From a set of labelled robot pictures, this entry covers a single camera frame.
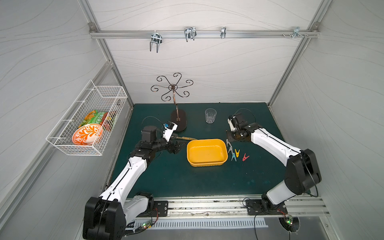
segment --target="metal bracket plate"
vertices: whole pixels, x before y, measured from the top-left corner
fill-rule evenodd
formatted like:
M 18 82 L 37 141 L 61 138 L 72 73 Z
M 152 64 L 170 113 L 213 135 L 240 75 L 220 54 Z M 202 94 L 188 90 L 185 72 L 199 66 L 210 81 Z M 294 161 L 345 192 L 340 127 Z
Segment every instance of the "metal bracket plate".
M 89 26 L 89 32 L 90 33 L 95 33 L 96 32 L 96 24 L 88 23 L 88 26 Z
M 159 217 L 166 217 L 168 215 L 168 201 L 155 201 L 154 207 L 157 208 Z M 157 212 L 153 211 L 152 217 L 157 216 Z M 148 217 L 148 214 L 139 214 L 137 217 Z
M 278 212 L 277 210 L 273 211 L 270 210 L 269 212 L 263 212 L 261 209 L 262 201 L 261 199 L 247 199 L 244 201 L 245 205 L 247 206 L 247 214 L 254 216 L 254 215 L 282 215 L 281 212 Z M 285 214 L 288 214 L 287 208 L 285 207 L 285 203 L 282 202 L 279 204 L 279 206 L 276 209 L 280 209 Z
M 311 31 L 319 31 L 320 22 L 314 22 Z

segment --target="aluminum frame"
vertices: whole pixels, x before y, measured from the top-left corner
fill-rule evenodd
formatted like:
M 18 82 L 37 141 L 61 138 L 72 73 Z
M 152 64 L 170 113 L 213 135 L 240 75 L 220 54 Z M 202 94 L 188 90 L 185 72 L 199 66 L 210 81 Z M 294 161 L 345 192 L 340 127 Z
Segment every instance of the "aluminum frame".
M 94 39 L 150 39 L 154 31 L 96 31 L 90 32 Z M 163 39 L 165 38 L 183 38 L 185 33 L 183 30 L 163 30 L 156 31 Z M 222 38 L 221 30 L 196 30 L 194 38 Z M 225 38 L 287 38 L 290 39 L 293 30 L 226 30 Z M 299 32 L 304 38 L 317 38 L 320 35 L 319 31 L 301 30 Z
M 243 206 L 244 198 L 261 199 L 255 195 L 219 195 L 206 197 L 164 197 L 155 201 L 168 201 L 168 216 L 162 219 L 180 218 L 243 218 L 254 216 L 247 214 Z M 299 195 L 285 201 L 288 213 L 294 217 L 330 216 L 321 197 Z M 261 215 L 260 217 L 281 217 L 280 215 Z
M 87 0 L 78 0 L 78 2 L 80 4 L 80 8 L 82 9 L 82 11 L 83 11 L 83 13 L 87 19 L 87 22 L 88 23 L 94 23 L 94 26 L 92 26 L 92 29 L 96 29 L 96 31 L 98 31 L 100 29 L 100 27 L 96 21 L 95 16 L 93 15 L 93 12 L 92 12 L 91 6 L 89 5 L 89 2 Z M 127 101 L 129 103 L 129 105 L 134 106 L 132 98 L 129 95 L 129 91 L 127 89 L 127 86 L 125 85 L 125 83 L 121 77 L 121 74 L 120 74 L 118 68 L 116 67 L 116 62 L 112 57 L 111 51 L 109 50 L 107 43 L 105 42 L 104 39 L 97 39 L 97 41 L 99 43 L 101 50 L 103 51 L 104 56 L 107 58 L 108 61 L 112 62 L 113 74 L 115 75 L 119 85 L 122 86 L 124 91 L 126 92 L 126 94 L 128 96 Z
M 312 21 L 308 25 L 308 29 L 313 29 L 314 27 L 318 28 L 318 26 L 319 26 L 321 20 L 323 19 L 325 13 L 327 12 L 327 9 L 329 8 L 329 5 L 331 4 L 331 2 L 332 2 L 332 0 L 323 0 L 320 3 Z M 276 86 L 276 88 L 272 94 L 271 99 L 268 102 L 268 107 L 272 107 L 272 105 L 275 103 L 280 91 L 283 89 L 284 84 L 286 83 L 289 76 L 291 75 L 293 69 L 295 68 L 300 57 L 302 56 L 304 50 L 307 48 L 310 40 L 311 40 L 310 38 L 303 38 L 300 41 L 300 43 L 297 46 L 297 49 L 296 49 L 295 53 L 293 54 L 286 70 L 284 71 L 283 75 L 281 76 L 281 79 L 280 79 L 279 83 L 277 84 L 277 86 Z

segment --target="metal hook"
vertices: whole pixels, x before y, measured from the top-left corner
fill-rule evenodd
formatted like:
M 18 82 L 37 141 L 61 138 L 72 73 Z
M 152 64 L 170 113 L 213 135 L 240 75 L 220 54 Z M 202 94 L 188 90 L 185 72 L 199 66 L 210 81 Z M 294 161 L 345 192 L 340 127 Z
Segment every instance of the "metal hook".
M 221 34 L 220 34 L 221 39 L 225 38 L 226 31 L 227 31 L 226 27 L 221 28 Z
M 301 35 L 301 34 L 299 33 L 299 31 L 300 31 L 300 27 L 298 26 L 298 27 L 295 28 L 295 30 L 293 31 L 293 33 L 290 34 L 291 38 L 295 38 L 296 36 L 300 36 L 300 37 L 304 38 L 304 36 Z
M 187 40 L 187 42 L 188 42 L 188 38 L 195 40 L 196 28 L 194 28 L 192 26 L 185 28 L 184 29 L 184 35 L 185 35 L 185 39 Z
M 160 46 L 160 43 L 163 42 L 163 38 L 157 34 L 157 33 L 154 33 L 151 35 L 151 42 L 149 43 L 149 51 L 152 51 L 152 46 L 154 43 L 156 43 L 156 52 L 158 53 L 159 52 L 159 46 Z

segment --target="wire basket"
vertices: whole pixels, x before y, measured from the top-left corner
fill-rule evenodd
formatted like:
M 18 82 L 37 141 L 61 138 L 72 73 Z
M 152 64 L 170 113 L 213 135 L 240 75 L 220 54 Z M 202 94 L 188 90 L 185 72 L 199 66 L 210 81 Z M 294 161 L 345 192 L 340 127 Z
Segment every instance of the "wire basket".
M 83 89 L 46 138 L 49 143 L 67 155 L 101 156 L 127 99 L 127 94 L 121 86 L 95 86 L 92 81 L 90 82 L 93 87 Z M 75 145 L 72 142 L 73 134 L 79 128 L 84 117 L 93 110 L 108 112 L 106 119 L 109 119 L 110 115 L 114 115 L 114 118 L 108 126 L 105 125 L 107 121 L 103 122 L 102 128 L 97 133 L 100 137 L 92 144 Z

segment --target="swirl metal stand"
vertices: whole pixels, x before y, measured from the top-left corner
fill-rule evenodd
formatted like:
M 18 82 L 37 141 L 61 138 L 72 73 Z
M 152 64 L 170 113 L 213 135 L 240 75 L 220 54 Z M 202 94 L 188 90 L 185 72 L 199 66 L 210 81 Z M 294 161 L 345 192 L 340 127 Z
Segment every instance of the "swirl metal stand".
M 173 76 L 175 78 L 179 77 L 179 80 L 177 81 L 176 84 L 173 84 L 173 83 L 170 83 L 168 81 L 168 79 L 165 77 L 165 76 L 158 76 L 156 78 L 156 80 L 158 82 L 161 82 L 163 80 L 163 78 L 165 78 L 167 80 L 167 82 L 169 83 L 169 86 L 168 87 L 164 87 L 164 86 L 160 86 L 160 85 L 153 85 L 151 87 L 151 91 L 152 92 L 157 92 L 159 89 L 155 86 L 158 86 L 158 87 L 161 87 L 161 88 L 167 88 L 169 91 L 164 93 L 163 95 L 161 95 L 161 100 L 163 100 L 164 102 L 168 102 L 172 99 L 171 96 L 165 96 L 167 95 L 168 93 L 170 93 L 172 91 L 172 95 L 173 95 L 173 103 L 176 105 L 176 110 L 174 110 L 171 115 L 170 115 L 170 119 L 172 122 L 176 123 L 177 124 L 177 129 L 176 129 L 176 132 L 181 132 L 182 130 L 184 130 L 186 127 L 187 127 L 187 114 L 185 113 L 184 110 L 182 109 L 179 109 L 178 106 L 177 106 L 177 103 L 176 103 L 176 98 L 175 98 L 175 94 L 179 95 L 180 97 L 182 98 L 186 98 L 189 96 L 189 92 L 188 91 L 184 91 L 183 92 L 183 95 L 184 96 L 181 96 L 176 90 L 179 89 L 179 88 L 185 88 L 185 87 L 189 87 L 193 84 L 193 81 L 192 80 L 186 80 L 185 82 L 189 85 L 187 86 L 184 86 L 184 87 L 178 87 L 177 84 L 179 83 L 180 79 L 181 79 L 181 73 L 174 73 Z

